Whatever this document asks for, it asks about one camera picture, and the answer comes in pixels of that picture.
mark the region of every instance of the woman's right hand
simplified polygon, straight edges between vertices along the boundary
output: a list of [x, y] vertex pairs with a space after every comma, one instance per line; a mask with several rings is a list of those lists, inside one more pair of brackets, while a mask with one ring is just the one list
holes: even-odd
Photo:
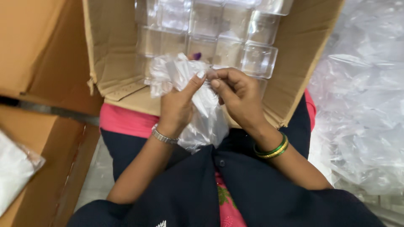
[[211, 86], [223, 99], [227, 111], [248, 133], [267, 124], [264, 117], [258, 81], [235, 68], [216, 71], [218, 79], [212, 79]]

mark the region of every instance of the cardboard box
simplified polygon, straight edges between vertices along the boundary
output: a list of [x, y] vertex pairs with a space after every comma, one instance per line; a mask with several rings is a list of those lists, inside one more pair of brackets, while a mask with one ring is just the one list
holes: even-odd
[[0, 95], [94, 116], [81, 0], [16, 0], [0, 7]]
[[[90, 75], [106, 103], [159, 115], [160, 100], [151, 99], [134, 76], [134, 5], [134, 0], [83, 0]], [[288, 125], [342, 5], [343, 0], [296, 0], [282, 17], [274, 44], [278, 58], [263, 98], [272, 125]]]
[[65, 226], [90, 166], [98, 127], [0, 105], [0, 129], [46, 159], [0, 217], [0, 226]]

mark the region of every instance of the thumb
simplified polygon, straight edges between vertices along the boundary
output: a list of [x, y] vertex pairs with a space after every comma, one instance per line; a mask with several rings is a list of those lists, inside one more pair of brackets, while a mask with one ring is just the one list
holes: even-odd
[[202, 87], [203, 83], [205, 82], [205, 78], [206, 76], [204, 72], [198, 72], [191, 78], [187, 86], [181, 92], [189, 97], [189, 99], [192, 99], [192, 96], [195, 94], [195, 92], [198, 91], [200, 87]]
[[214, 79], [210, 82], [213, 89], [219, 94], [225, 103], [238, 99], [238, 96], [232, 91], [228, 84], [222, 80]]

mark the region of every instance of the button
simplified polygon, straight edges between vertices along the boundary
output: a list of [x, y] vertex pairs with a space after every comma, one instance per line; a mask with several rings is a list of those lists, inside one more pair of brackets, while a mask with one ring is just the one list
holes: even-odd
[[226, 165], [225, 161], [224, 161], [224, 160], [220, 160], [219, 166], [220, 166], [220, 167], [225, 167], [225, 165]]

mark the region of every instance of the pink garment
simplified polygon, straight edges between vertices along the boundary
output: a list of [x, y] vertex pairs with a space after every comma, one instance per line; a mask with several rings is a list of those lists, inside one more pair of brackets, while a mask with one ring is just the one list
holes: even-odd
[[310, 93], [307, 90], [307, 88], [304, 91], [304, 95], [306, 98], [307, 111], [309, 112], [310, 128], [313, 131], [314, 125], [316, 124], [317, 109], [316, 109], [316, 105], [314, 104], [313, 99], [311, 98]]
[[100, 128], [126, 135], [148, 138], [159, 117], [104, 103], [100, 111]]
[[[305, 90], [305, 97], [311, 130], [313, 130], [317, 110], [307, 89]], [[158, 120], [159, 117], [157, 116], [139, 113], [106, 103], [102, 105], [100, 112], [100, 128], [142, 138], [148, 138], [152, 134], [152, 127]], [[215, 177], [218, 186], [219, 202], [222, 202], [219, 206], [221, 227], [246, 227], [247, 225], [240, 211], [236, 208], [220, 173], [216, 172]]]

